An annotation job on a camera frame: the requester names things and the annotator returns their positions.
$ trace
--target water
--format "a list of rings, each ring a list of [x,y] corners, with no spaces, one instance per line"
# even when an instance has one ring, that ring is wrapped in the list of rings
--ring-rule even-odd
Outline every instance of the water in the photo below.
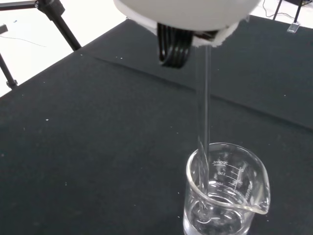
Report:
[[[236,200],[211,196],[212,199],[236,203]],[[183,227],[185,235],[245,235],[250,222],[250,212],[229,210],[206,204],[206,215],[201,214],[199,201],[195,201],[189,211],[184,211]]]

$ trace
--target cable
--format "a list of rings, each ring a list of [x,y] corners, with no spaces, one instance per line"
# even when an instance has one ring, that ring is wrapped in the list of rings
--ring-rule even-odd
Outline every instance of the cable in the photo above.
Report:
[[[157,24],[159,61],[165,67],[181,68],[188,60],[193,31]]]
[[[22,38],[10,38],[10,37],[4,37],[4,36],[0,36],[0,37],[2,37],[2,38],[7,38],[7,39],[22,40],[22,41],[25,41],[25,42],[28,42],[28,43],[31,43],[31,44],[34,44],[34,45],[37,45],[37,46],[40,46],[40,47],[46,47],[46,46],[39,45],[39,44],[37,44],[37,43],[32,43],[32,42],[30,42],[30,41],[28,41],[28,40],[25,40],[25,39],[22,39]]]
[[[265,10],[265,16],[268,17],[268,18],[274,16],[275,14],[268,16],[268,12],[267,12],[267,10],[265,9],[264,4],[265,4],[265,0],[263,0],[263,5],[262,5],[262,6],[263,6],[263,9]],[[291,18],[291,19],[294,20],[294,17],[288,15],[287,13],[277,13],[277,14],[278,14],[278,15],[287,16],[287,17],[289,17],[289,18]]]

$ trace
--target black coil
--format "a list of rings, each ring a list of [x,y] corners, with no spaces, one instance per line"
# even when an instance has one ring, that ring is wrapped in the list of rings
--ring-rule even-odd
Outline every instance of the black coil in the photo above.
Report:
[[[181,68],[189,57],[193,31],[157,24],[159,60],[162,66]]]

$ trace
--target black stand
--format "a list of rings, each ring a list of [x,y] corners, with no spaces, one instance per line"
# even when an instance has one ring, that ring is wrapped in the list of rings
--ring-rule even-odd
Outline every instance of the black stand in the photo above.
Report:
[[[279,11],[279,8],[280,8],[280,5],[282,4],[282,1],[283,0],[280,0],[279,3],[278,3],[278,6],[276,8],[276,12],[274,14],[274,18],[273,20],[276,19],[276,16],[278,14],[278,11]],[[298,17],[299,17],[299,14],[300,14],[300,10],[301,10],[301,7],[306,5],[306,4],[303,4],[303,0],[299,0],[299,4],[298,4],[298,9],[297,9],[297,13],[295,14],[295,17],[294,17],[294,21],[293,23],[290,25],[289,29],[288,29],[288,32],[291,32],[291,33],[295,33],[297,31],[297,29],[299,28],[300,24],[298,24]]]
[[[74,51],[81,48],[74,34],[71,32],[71,30],[61,17],[65,9],[60,0],[33,0],[33,1],[0,3],[0,11],[21,10],[31,8],[37,8],[38,10],[43,12],[49,18],[49,20],[53,21],[54,24],[59,29],[60,33],[63,35],[67,43]],[[16,87],[17,82],[12,78],[12,75],[1,55],[0,55],[0,67],[8,81],[7,82],[8,86],[10,88]]]
[[[17,86],[17,81],[13,79],[8,67],[6,66],[2,55],[0,54],[0,68],[2,69],[4,76],[6,77],[6,84],[8,85],[9,88],[13,89]]]

